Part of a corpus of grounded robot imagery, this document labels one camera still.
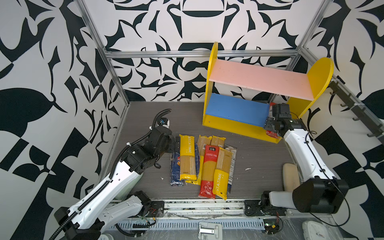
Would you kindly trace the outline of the blue Barilla pasta box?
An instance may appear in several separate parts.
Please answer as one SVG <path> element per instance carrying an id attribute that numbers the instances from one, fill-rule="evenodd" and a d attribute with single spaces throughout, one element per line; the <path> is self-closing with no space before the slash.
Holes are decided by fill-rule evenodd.
<path id="1" fill-rule="evenodd" d="M 200 172 L 200 157 L 197 145 L 195 145 L 195 164 L 196 164 L 196 173 L 197 176 Z M 180 150 L 175 150 L 171 155 L 171 176 L 170 176 L 170 185 L 171 186 L 184 186 L 186 184 L 185 180 L 180 180 Z"/>

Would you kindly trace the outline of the long red spaghetti bag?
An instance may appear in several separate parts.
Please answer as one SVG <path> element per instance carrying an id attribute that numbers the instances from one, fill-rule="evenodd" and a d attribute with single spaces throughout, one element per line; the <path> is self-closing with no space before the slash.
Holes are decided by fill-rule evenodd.
<path id="1" fill-rule="evenodd" d="M 213 194 L 214 188 L 214 172 L 217 165 L 219 155 L 218 146 L 206 145 L 206 151 L 203 162 L 203 172 L 201 178 L 200 198 L 215 199 Z"/>

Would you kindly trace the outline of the yellow spaghetti bag front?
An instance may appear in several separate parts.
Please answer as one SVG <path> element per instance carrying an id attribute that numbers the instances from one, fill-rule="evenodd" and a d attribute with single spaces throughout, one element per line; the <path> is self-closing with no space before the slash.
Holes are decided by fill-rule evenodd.
<path id="1" fill-rule="evenodd" d="M 213 194 L 227 200 L 228 183 L 232 164 L 232 152 L 223 148 L 219 149 L 217 165 L 214 172 Z"/>

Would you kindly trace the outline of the small red spaghetti bag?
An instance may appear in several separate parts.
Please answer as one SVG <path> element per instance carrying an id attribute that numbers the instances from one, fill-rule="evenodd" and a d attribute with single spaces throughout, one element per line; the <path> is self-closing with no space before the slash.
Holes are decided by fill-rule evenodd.
<path id="1" fill-rule="evenodd" d="M 275 130 L 275 123 L 279 120 L 281 114 L 281 108 L 276 103 L 270 103 L 269 115 L 265 123 L 266 134 L 274 139 L 280 139 L 281 137 Z"/>

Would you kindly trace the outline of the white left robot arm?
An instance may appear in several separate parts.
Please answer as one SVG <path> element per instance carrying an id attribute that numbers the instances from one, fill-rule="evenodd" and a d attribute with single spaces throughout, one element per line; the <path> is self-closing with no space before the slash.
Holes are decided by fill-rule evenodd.
<path id="1" fill-rule="evenodd" d="M 54 240 L 64 232 L 65 240 L 97 240 L 106 229 L 123 219 L 145 216 L 152 201 L 143 191 L 133 193 L 114 206 L 110 203 L 125 188 L 132 189 L 147 168 L 161 168 L 157 162 L 171 151 L 174 141 L 169 128 L 157 126 L 125 146 L 101 183 L 76 204 L 55 212 L 60 226 L 50 238 Z"/>

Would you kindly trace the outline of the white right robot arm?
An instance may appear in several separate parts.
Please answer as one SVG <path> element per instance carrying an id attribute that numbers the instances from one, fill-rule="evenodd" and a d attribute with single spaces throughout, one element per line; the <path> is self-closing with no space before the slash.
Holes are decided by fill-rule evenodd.
<path id="1" fill-rule="evenodd" d="M 286 210 L 310 214 L 335 214 L 349 190 L 326 166 L 310 140 L 310 132 L 300 119 L 290 114 L 272 117 L 266 127 L 283 137 L 298 169 L 301 183 L 292 191 L 265 191 L 259 202 L 246 200 L 246 216 L 270 216 Z"/>

